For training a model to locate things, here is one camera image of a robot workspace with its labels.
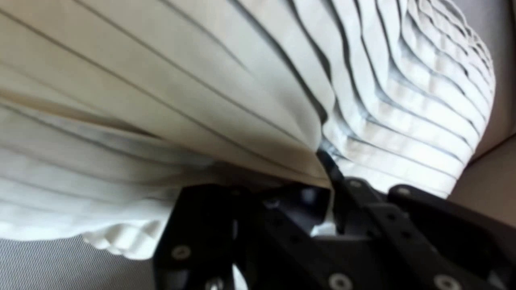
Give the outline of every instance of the pleated fabric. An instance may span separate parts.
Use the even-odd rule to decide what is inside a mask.
[[[0,2],[0,237],[150,258],[186,186],[448,197],[494,65],[450,0]]]

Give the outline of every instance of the black plastic part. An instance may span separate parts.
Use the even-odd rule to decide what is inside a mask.
[[[208,281],[219,279],[223,290],[232,290],[234,216],[231,189],[184,189],[153,258],[157,287],[205,290]],[[176,247],[189,253],[178,260]]]
[[[218,277],[231,290],[236,263],[250,290],[329,290],[334,274],[353,290],[439,290],[439,277],[461,290],[515,290],[515,229],[411,187],[392,189],[387,200],[319,158],[340,236],[310,237],[326,216],[327,190],[189,187],[153,258],[157,287],[202,290]],[[173,258],[181,245],[190,255]]]

